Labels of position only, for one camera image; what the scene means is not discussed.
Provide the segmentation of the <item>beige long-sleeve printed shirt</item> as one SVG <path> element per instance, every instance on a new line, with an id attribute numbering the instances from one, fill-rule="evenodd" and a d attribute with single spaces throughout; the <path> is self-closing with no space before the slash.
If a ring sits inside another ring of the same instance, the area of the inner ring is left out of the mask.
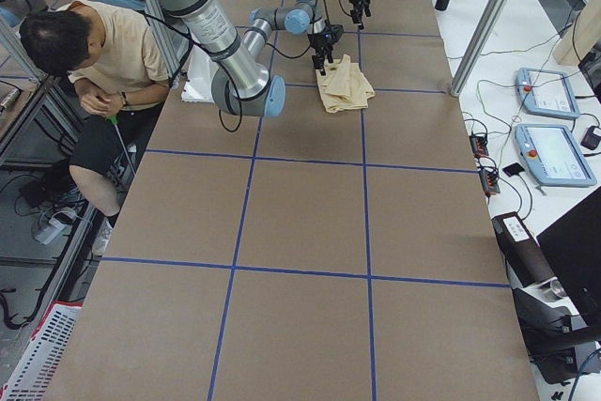
<path id="1" fill-rule="evenodd" d="M 321 76 L 316 70 L 317 87 L 325 111 L 335 114 L 342 111 L 361 110 L 376 93 L 362 73 L 359 64 L 348 54 L 334 59 L 334 70 Z"/>

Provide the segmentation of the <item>upper blue teach pendant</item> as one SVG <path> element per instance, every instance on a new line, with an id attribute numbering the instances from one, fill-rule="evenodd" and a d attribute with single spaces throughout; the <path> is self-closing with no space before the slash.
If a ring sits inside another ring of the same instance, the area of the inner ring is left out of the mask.
<path id="1" fill-rule="evenodd" d="M 516 91 L 526 112 L 535 116 L 577 119 L 580 110 L 567 73 L 520 68 Z"/>

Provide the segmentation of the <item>blue teach pendant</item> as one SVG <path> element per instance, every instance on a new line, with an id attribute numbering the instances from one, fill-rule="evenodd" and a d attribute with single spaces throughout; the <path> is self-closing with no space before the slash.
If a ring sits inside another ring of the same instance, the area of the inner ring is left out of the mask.
<path id="1" fill-rule="evenodd" d="M 567 73 L 520 68 L 516 91 L 526 112 L 535 116 L 577 119 L 580 110 Z"/>
<path id="2" fill-rule="evenodd" d="M 518 124 L 517 152 L 534 180 L 549 187 L 592 187 L 597 183 L 571 131 L 564 125 Z"/>

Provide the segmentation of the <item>seated person beige shirt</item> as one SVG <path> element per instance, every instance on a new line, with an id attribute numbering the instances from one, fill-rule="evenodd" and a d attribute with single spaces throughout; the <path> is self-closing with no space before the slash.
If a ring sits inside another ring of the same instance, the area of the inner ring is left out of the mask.
<path id="1" fill-rule="evenodd" d="M 39 69 L 69 77 L 88 114 L 69 172 L 105 217 L 92 245 L 92 253 L 101 256 L 121 210 L 107 174 L 123 149 L 107 117 L 116 115 L 125 145 L 143 154 L 170 91 L 162 55 L 140 13 L 89 0 L 30 14 L 19 34 Z"/>

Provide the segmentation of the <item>lower blue teach pendant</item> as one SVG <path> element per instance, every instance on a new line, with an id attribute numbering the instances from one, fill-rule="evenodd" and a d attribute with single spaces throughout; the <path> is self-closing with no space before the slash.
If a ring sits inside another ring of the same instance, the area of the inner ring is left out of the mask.
<path id="1" fill-rule="evenodd" d="M 597 183 L 571 131 L 564 125 L 518 124 L 517 152 L 534 180 L 549 187 L 592 187 Z"/>

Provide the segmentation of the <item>black brown cylinder device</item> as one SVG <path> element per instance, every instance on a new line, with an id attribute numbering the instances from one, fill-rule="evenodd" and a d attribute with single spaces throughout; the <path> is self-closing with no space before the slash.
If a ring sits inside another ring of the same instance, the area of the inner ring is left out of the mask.
<path id="1" fill-rule="evenodd" d="M 523 286 L 555 277 L 541 248 L 516 212 L 495 216 L 491 222 L 498 246 Z"/>

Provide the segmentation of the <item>black monitor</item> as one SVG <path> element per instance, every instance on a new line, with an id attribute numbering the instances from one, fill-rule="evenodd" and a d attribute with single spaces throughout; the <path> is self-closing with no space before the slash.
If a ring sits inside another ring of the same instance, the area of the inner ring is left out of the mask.
<path id="1" fill-rule="evenodd" d="M 537 237 L 563 290 L 589 325 L 600 323 L 600 191 L 595 190 Z"/>

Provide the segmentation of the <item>white power strip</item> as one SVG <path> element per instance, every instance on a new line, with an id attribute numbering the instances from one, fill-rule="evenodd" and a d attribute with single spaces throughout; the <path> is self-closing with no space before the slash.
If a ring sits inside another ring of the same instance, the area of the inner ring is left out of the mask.
<path id="1" fill-rule="evenodd" d="M 33 233 L 33 239 L 42 245 L 50 244 L 68 225 L 73 224 L 75 217 L 76 213 L 72 209 L 64 208 L 59 210 L 45 223 L 38 225 Z"/>

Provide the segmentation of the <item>white plastic basket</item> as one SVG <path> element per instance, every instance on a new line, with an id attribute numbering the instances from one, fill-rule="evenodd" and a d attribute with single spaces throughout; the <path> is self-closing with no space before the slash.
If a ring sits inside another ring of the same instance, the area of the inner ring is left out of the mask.
<path id="1" fill-rule="evenodd" d="M 42 400 L 55 374 L 82 304 L 55 301 L 32 334 L 10 378 L 1 386 L 1 399 Z"/>

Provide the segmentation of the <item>aluminium frame post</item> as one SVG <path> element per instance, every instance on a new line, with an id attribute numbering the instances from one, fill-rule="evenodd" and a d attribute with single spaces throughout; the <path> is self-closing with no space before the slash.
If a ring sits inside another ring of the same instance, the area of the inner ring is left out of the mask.
<path id="1" fill-rule="evenodd" d="M 499 19 L 507 0 L 488 0 L 484 12 L 474 30 L 469 45 L 463 54 L 455 76 L 450 86 L 450 95 L 459 97 L 467 80 L 474 69 L 478 58 Z"/>

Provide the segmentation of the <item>green handled stick tool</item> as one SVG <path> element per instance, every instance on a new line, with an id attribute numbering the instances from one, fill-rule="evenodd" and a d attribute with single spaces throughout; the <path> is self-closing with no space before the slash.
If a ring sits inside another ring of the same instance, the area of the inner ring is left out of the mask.
<path id="1" fill-rule="evenodd" d="M 124 143 L 124 140 L 122 138 L 122 135 L 120 133 L 120 130 L 119 130 L 119 127 L 118 127 L 118 120 L 117 120 L 116 115 L 108 116 L 107 120 L 113 125 L 114 130 L 116 131 L 116 137 L 117 137 L 119 143 L 121 144 L 121 147 L 123 149 L 123 152 L 125 154 L 127 162 L 129 164 L 129 167 L 130 167 L 132 173 L 135 175 L 136 174 L 135 166 L 134 166 L 134 164 L 132 162 L 131 154 L 128 151 L 128 148 L 126 147 L 126 145 Z"/>

